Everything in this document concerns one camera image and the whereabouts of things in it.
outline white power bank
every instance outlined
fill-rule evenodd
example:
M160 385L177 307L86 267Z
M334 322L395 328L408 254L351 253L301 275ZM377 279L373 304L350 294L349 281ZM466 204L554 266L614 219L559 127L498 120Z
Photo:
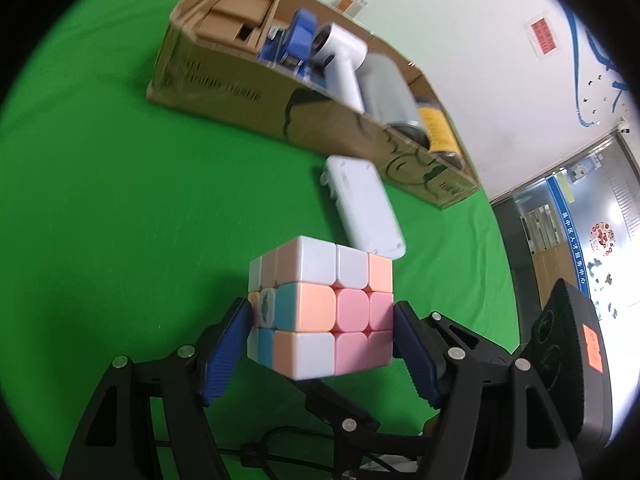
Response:
M354 248L391 260L404 256L402 231L372 162L332 155L326 160L320 184L328 186L335 198L342 225Z

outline cardboard box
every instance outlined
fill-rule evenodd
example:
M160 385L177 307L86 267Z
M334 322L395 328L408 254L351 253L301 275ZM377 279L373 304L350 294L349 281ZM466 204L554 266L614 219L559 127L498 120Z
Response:
M224 12L217 12L215 5L220 2L181 0L176 5L147 89L150 101L242 126L324 155L372 160L385 180L442 208L479 189L478 177L460 138L464 171L367 114L361 115L334 101L320 87L292 78L279 66L255 60L268 32L267 24L290 23L295 11L306 7L316 14L319 24L335 22L363 39L370 52L389 56L414 96L437 101L420 69L383 40L317 0L272 0L259 25L255 48L246 41L223 43L214 35L237 35L237 23L232 22L241 15L245 19L249 12L228 9L226 3L222 5ZM212 11L217 17L207 18ZM220 16L230 22L220 20ZM214 34L203 34L199 30L203 23L209 32L211 27L219 28Z
M551 295L551 290L554 288L558 279L563 278L573 286L578 286L578 281L575 277L572 251L567 242L562 242L549 249L536 252L531 256L531 259L533 260L533 269L536 273L542 307L546 305Z

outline orange sticker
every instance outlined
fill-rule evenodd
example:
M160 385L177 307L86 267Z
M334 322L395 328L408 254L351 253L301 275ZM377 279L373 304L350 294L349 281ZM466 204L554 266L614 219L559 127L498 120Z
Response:
M545 18L537 20L531 25L531 28L533 29L533 33L536 35L538 43L540 44L542 54L548 54L556 48L556 42L554 41L554 37L551 35L551 30L546 24Z
M335 6L335 9L340 10L340 12L346 12L352 3L353 0L340 0L340 2Z
M586 325L583 325L582 329L584 330L584 338L587 341L587 357L589 359L589 366L602 373L602 357L600 356L598 334Z

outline blue gripper pad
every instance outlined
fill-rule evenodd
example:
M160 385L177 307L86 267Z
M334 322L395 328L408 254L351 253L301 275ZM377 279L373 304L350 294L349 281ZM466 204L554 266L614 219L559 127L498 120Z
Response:
M440 408L442 395L438 390L436 364L418 333L420 320L414 311L394 305L394 350L397 350L414 382L415 391L432 408Z
M239 306L235 303L222 322L215 326L219 334L217 342L212 341L213 348L209 358L202 355L206 359L204 383L200 391L204 406L209 406L225 392L238 359L244 353L244 345L251 332L253 316L251 304L244 300Z

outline grey canister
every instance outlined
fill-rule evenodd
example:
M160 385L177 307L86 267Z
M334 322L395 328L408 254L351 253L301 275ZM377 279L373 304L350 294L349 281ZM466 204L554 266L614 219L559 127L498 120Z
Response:
M392 59L384 54L367 54L356 70L356 78L367 114L429 147L414 96Z

